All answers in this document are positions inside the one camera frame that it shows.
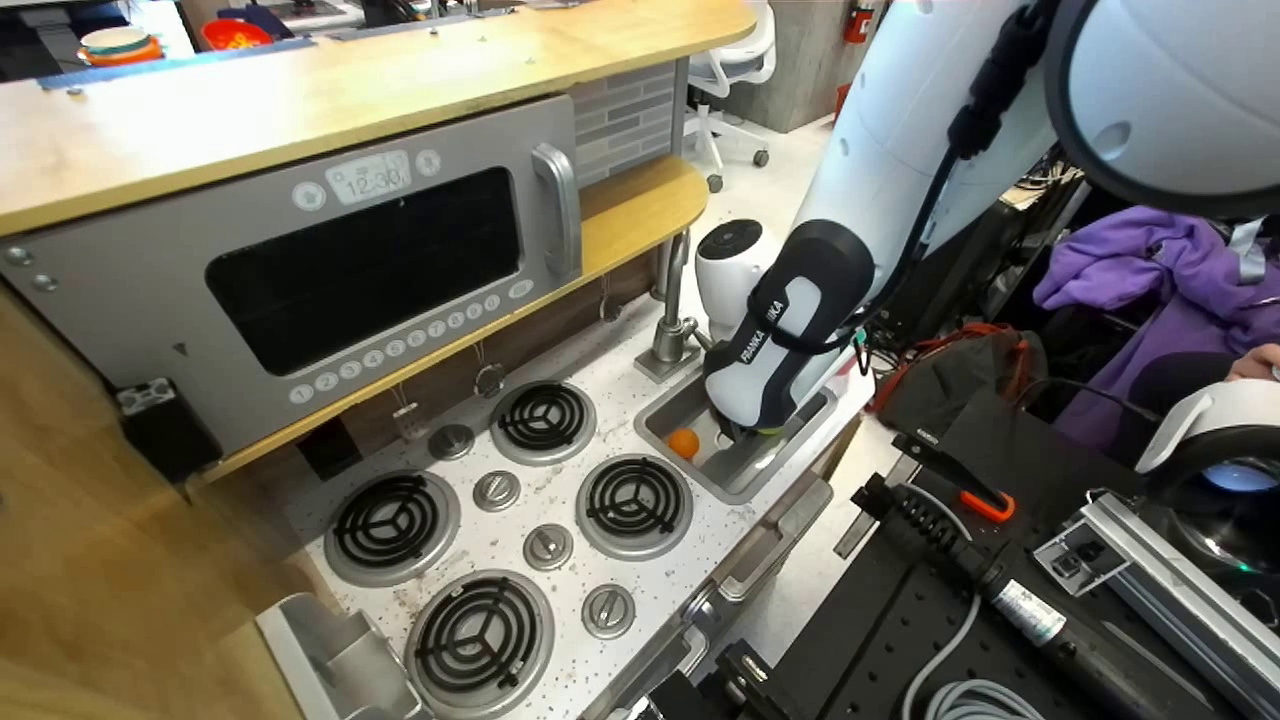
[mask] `purple cloth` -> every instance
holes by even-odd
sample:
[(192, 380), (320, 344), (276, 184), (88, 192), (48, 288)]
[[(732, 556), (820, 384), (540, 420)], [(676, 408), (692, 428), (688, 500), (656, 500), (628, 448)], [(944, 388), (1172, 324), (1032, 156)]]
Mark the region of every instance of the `purple cloth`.
[[(1088, 388), (1128, 396), (1132, 380), (1172, 352), (1248, 352), (1280, 340), (1280, 260), (1268, 276), (1240, 280), (1224, 236), (1196, 216), (1128, 208), (1052, 248), (1036, 284), (1040, 308), (1124, 308), (1160, 292), (1152, 320), (1100, 368)], [(1112, 448), (1124, 408), (1076, 392), (1056, 428), (1088, 448)]]

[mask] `silver stovetop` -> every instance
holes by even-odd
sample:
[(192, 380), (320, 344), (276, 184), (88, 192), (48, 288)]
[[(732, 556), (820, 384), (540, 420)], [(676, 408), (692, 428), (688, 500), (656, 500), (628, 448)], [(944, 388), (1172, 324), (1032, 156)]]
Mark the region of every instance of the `silver stovetop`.
[[(404, 664), (404, 644), (416, 616), (472, 572), (516, 572), (536, 584), (552, 604), (552, 660), (540, 672), (536, 688), (504, 716), (584, 716), (596, 696), (604, 696), (624, 668), (680, 616), (680, 608), (708, 584), (716, 564), (760, 524), (764, 512), (804, 476), (812, 456), (796, 456), (776, 468), (776, 480), (764, 484), (748, 504), (724, 504), (700, 488), (680, 468), (664, 464), (660, 452), (636, 432), (636, 416), (660, 400), (668, 388), (684, 384), (688, 372), (672, 380), (652, 380), (636, 368), (636, 356), (648, 344), (656, 304), (632, 304), (616, 324), (596, 324), (576, 340), (564, 340), (548, 356), (516, 368), (508, 388), (564, 380), (592, 400), (596, 436), (568, 460), (556, 464), (516, 464), (508, 460), (488, 432), (488, 416), (500, 400), (468, 400), (440, 416), (440, 424), (468, 424), (476, 432), (472, 448), (452, 460), (432, 460), (424, 440), (392, 444), (344, 476), (288, 496), (284, 512), (300, 536), (308, 536), (300, 564), (316, 576), (344, 612), (364, 612), (368, 624), (392, 644)], [(828, 444), (860, 412), (864, 396), (848, 392), (828, 412), (824, 428), (812, 432), (816, 444)], [(576, 516), (580, 484), (608, 460), (648, 456), (680, 472), (688, 488), (688, 532), (660, 556), (608, 556), (600, 552)], [(332, 572), (324, 556), (324, 532), (336, 508), (364, 484), (388, 472), (432, 472), (452, 484), (460, 500), (460, 528), (448, 548), (416, 576), (388, 588), (360, 588)], [(476, 484), (492, 472), (512, 472), (520, 496), (504, 508), (476, 508)], [(572, 556), (548, 572), (524, 560), (532, 528), (560, 524), (572, 532)], [(632, 592), (636, 608), (628, 628), (588, 632), (584, 604), (600, 584), (620, 584)]]

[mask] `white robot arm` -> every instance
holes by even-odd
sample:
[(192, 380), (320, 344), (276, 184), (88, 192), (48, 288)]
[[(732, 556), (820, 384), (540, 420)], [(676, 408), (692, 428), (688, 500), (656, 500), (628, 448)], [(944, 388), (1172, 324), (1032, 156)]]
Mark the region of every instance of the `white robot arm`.
[[(712, 408), (736, 428), (784, 424), (836, 372), (856, 312), (892, 292), (900, 260), (960, 236), (1052, 140), (1140, 204), (1272, 212), (1276, 32), (1276, 0), (896, 0), (780, 260), (752, 284), (700, 272), (736, 292), (708, 308), (740, 312), (712, 316), (736, 328), (708, 352)], [(992, 96), (1008, 100), (996, 124), (984, 108), (964, 116)]]

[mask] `red object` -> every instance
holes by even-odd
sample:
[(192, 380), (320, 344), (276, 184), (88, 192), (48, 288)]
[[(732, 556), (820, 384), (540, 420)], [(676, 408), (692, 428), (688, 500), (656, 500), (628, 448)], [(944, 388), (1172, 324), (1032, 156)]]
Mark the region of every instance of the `red object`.
[(248, 24), (240, 16), (208, 20), (200, 28), (200, 36), (204, 36), (208, 48), (260, 48), (260, 44), (272, 44), (272, 32), (264, 32), (260, 24)]
[(1004, 508), (976, 492), (960, 492), (960, 508), (984, 524), (1008, 524), (1016, 516), (1016, 500), (1008, 492), (1000, 496), (1004, 496)]
[(876, 12), (852, 8), (844, 20), (844, 44), (864, 44), (872, 36), (872, 20), (876, 20)]

